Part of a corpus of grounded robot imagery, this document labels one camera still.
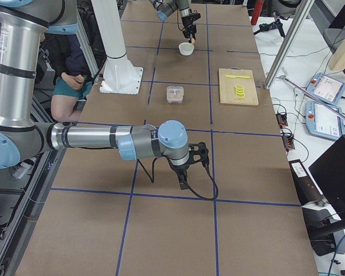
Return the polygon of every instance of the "black tripod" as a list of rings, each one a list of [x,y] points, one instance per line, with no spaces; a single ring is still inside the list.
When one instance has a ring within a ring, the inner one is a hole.
[[[254,32],[254,35],[256,35],[257,33],[260,33],[260,32],[268,32],[269,30],[278,29],[278,31],[280,32],[280,36],[285,37],[285,33],[283,32],[282,23],[281,23],[280,19],[288,20],[288,18],[280,16],[278,11],[276,11],[276,10],[274,11],[273,15],[275,18],[275,22],[272,22],[270,24],[267,24],[267,23],[259,24],[259,30]]]

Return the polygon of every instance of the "red cylinder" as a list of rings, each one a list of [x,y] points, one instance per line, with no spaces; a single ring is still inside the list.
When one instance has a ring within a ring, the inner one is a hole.
[[[253,15],[252,15],[252,20],[251,20],[251,24],[253,26],[257,24],[258,17],[260,16],[260,13],[262,11],[262,7],[263,7],[264,2],[265,2],[264,0],[257,0],[257,2],[255,3]]]

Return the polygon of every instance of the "yellow knife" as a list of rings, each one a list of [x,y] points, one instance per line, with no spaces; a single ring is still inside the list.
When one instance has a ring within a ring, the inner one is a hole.
[[[250,79],[251,78],[250,76],[238,76],[238,75],[225,75],[225,76],[232,79],[235,79],[235,78]]]

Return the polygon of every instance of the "black monitor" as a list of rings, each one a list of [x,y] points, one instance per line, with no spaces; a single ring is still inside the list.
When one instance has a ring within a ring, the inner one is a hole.
[[[331,225],[314,229],[314,239],[345,229],[345,135],[341,136],[310,167],[309,171],[328,202],[342,219]]]

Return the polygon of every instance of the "wooden cutting board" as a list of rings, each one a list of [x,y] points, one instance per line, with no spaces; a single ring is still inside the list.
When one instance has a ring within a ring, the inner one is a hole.
[[[250,76],[249,79],[228,78],[225,75]],[[257,90],[252,70],[218,69],[218,85],[220,102],[232,105],[258,105]],[[245,97],[240,99],[235,95],[235,85],[244,86]]]

